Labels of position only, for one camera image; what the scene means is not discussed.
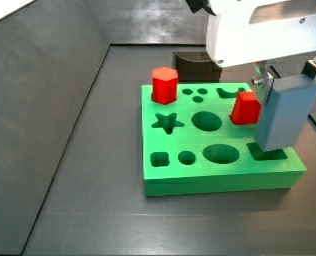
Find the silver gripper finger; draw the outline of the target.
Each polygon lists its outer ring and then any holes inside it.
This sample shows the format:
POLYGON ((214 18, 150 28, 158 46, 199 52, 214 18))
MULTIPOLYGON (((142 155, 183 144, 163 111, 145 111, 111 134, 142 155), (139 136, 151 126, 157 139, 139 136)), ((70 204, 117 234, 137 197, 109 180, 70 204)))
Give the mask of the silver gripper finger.
POLYGON ((261 104, 268 100, 273 82, 277 79, 274 67, 268 61, 254 63, 256 76, 252 78, 253 89, 261 104))

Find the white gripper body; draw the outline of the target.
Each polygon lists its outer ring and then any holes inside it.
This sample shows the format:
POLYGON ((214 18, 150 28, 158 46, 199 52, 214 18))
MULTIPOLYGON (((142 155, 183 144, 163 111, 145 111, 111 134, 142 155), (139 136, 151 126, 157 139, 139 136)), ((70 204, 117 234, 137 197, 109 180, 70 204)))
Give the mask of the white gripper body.
POLYGON ((316 51, 316 0, 186 0, 209 14, 206 51, 230 67, 316 51))

